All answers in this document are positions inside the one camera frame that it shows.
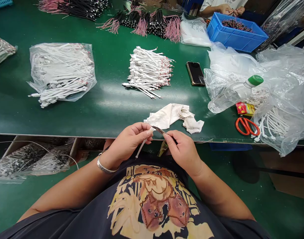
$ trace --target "green workbench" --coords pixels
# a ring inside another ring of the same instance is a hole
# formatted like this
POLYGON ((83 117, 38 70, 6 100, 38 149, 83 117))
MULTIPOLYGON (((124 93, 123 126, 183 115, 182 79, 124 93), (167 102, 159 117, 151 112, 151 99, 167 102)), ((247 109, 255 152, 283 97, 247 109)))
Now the green workbench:
MULTIPOLYGON (((186 62, 199 62, 209 68, 209 48, 174 44, 154 35, 144 38, 123 26, 118 35, 113 35, 86 19, 62 19, 64 15, 40 12, 36 3, 15 0, 12 6, 0 9, 0 37, 18 46, 17 53, 0 64, 0 134, 115 138, 150 112, 177 103, 189 105, 195 119, 205 122, 201 133, 191 135, 194 141, 253 143, 236 130, 238 115, 234 107, 214 115, 207 108, 210 99, 206 88, 191 84, 186 62), (92 44, 98 83, 78 101, 61 101, 42 109, 37 98, 27 97, 35 93, 26 83, 32 80, 29 48, 44 42, 92 44), (121 85, 129 75, 130 54, 136 46, 158 47, 157 52, 176 61, 171 86, 158 92, 163 99, 152 100, 121 85)), ((114 5, 96 23, 104 23, 115 13, 114 5)), ((170 130, 189 135, 182 123, 175 122, 170 130)), ((155 133, 154 138, 162 136, 155 133)))

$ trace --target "green bottle cap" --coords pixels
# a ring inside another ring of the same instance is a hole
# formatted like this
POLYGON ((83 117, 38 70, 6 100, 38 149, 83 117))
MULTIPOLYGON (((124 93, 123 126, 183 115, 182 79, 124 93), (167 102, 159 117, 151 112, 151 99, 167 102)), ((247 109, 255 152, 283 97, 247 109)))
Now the green bottle cap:
POLYGON ((248 82, 254 86, 258 86, 264 82, 264 79, 262 77, 260 77, 259 75, 253 75, 250 78, 248 78, 248 82))

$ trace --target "wrist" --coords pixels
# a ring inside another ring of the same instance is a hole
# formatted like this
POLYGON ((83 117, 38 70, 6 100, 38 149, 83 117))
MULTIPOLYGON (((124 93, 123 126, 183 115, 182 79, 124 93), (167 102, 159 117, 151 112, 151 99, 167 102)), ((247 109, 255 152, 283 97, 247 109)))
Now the wrist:
POLYGON ((197 156, 194 162, 189 164, 188 169, 186 169, 185 171, 188 173, 188 175, 191 178, 198 177, 199 175, 202 174, 204 165, 205 163, 201 160, 199 156, 197 156))
POLYGON ((117 159, 109 150, 103 152, 100 156, 100 164, 109 170, 117 170, 122 161, 117 159))

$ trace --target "person's hands in background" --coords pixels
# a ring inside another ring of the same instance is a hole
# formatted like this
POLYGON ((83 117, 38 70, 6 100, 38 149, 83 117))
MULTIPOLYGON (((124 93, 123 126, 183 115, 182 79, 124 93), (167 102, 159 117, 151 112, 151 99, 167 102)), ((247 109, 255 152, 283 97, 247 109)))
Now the person's hands in background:
POLYGON ((228 4, 221 4, 217 6, 217 10, 221 14, 225 14, 225 15, 230 15, 233 12, 233 9, 231 9, 231 7, 228 4))
POLYGON ((234 17, 238 17, 238 16, 241 16, 245 11, 245 8, 244 7, 239 7, 237 9, 234 10, 233 12, 233 16, 234 17))
POLYGON ((151 144, 153 133, 150 128, 151 125, 142 122, 126 127, 100 157, 101 165, 106 169, 114 170, 122 161, 129 159, 145 139, 147 139, 146 144, 151 144))
POLYGON ((200 159, 193 140, 177 130, 163 134, 175 162, 180 165, 190 176, 201 172, 203 162, 200 159))

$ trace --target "silver bangle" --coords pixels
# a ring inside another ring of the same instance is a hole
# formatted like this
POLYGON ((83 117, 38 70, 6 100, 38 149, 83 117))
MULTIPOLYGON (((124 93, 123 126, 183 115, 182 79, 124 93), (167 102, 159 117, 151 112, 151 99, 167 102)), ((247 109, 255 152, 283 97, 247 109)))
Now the silver bangle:
POLYGON ((119 167, 118 167, 118 169, 117 170, 109 170, 109 169, 106 169, 104 166, 102 166, 101 165, 101 163, 100 163, 100 156, 105 152, 106 150, 104 150, 104 151, 102 151, 98 156, 98 160, 97 160, 97 165, 98 165, 98 167, 103 171, 103 172, 105 172, 105 173, 107 173, 107 174, 113 174, 113 173, 115 173, 116 171, 118 171, 119 170, 119 167))

